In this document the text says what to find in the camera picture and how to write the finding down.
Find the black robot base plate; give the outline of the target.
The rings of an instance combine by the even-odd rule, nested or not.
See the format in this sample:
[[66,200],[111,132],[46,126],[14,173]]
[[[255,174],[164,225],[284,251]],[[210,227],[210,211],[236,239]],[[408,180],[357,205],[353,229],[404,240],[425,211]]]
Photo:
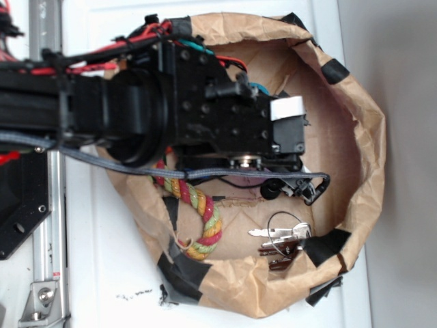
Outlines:
[[1,259],[9,259],[50,213],[48,158],[22,154],[1,164]]

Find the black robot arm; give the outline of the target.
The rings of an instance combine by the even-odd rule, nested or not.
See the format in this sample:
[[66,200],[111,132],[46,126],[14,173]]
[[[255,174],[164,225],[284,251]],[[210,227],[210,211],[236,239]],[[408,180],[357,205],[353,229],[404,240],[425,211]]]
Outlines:
[[276,118],[278,102],[245,72],[229,77],[223,59],[167,39],[1,64],[2,130],[52,148],[94,144],[127,167],[149,167],[171,148],[180,169],[298,171],[305,117]]

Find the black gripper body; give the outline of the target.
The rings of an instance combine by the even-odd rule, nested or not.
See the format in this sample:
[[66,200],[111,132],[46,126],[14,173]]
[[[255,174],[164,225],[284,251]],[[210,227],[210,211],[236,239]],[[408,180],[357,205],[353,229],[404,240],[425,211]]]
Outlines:
[[160,72],[171,82],[169,145],[179,168],[302,170],[302,97],[266,94],[245,71],[231,78],[216,55],[183,44],[162,44],[158,53]]

